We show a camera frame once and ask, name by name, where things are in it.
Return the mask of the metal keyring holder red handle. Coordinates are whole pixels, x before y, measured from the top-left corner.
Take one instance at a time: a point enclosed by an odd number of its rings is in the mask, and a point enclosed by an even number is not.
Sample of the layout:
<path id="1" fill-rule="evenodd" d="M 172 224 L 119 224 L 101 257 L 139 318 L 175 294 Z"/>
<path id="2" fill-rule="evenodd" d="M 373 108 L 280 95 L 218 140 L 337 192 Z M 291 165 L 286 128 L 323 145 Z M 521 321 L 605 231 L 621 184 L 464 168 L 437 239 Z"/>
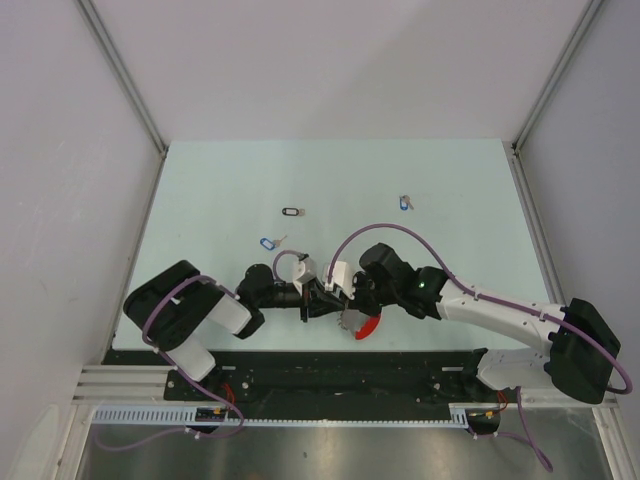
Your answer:
<path id="1" fill-rule="evenodd" d="M 343 311 L 338 320 L 339 326 L 349 332 L 355 340 L 364 340 L 378 327 L 381 316 L 369 316 L 357 310 Z"/>

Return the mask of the blue tag key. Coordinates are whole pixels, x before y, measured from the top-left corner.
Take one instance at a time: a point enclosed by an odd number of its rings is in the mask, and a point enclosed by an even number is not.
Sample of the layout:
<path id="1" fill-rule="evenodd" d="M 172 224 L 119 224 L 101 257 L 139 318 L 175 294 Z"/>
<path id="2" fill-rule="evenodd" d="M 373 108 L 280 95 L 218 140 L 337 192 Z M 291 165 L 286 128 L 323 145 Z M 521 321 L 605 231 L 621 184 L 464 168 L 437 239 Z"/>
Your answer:
<path id="1" fill-rule="evenodd" d="M 399 208 L 402 211 L 413 210 L 414 206 L 412 205 L 411 199 L 408 195 L 401 195 L 399 197 Z"/>
<path id="2" fill-rule="evenodd" d="M 273 251 L 281 247 L 283 241 L 287 238 L 284 235 L 281 238 L 266 238 L 263 237 L 259 240 L 259 244 L 268 251 Z"/>

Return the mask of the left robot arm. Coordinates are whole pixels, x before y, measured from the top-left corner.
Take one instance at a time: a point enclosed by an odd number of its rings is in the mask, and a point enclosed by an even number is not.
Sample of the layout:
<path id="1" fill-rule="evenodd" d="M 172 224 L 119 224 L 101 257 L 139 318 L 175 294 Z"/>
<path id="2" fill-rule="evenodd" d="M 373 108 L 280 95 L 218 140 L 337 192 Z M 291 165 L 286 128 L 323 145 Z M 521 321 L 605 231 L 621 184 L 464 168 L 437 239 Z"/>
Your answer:
<path id="1" fill-rule="evenodd" d="M 341 311 L 354 298 L 340 290 L 327 291 L 307 259 L 295 273 L 292 282 L 284 282 L 268 265 L 255 264 L 230 292 L 181 260 L 130 293 L 123 313 L 142 331 L 147 345 L 184 372 L 187 389 L 207 400 L 219 392 L 221 376 L 214 370 L 214 356 L 196 335 L 201 323 L 217 324 L 246 339 L 264 324 L 263 308 L 298 309 L 307 320 Z"/>

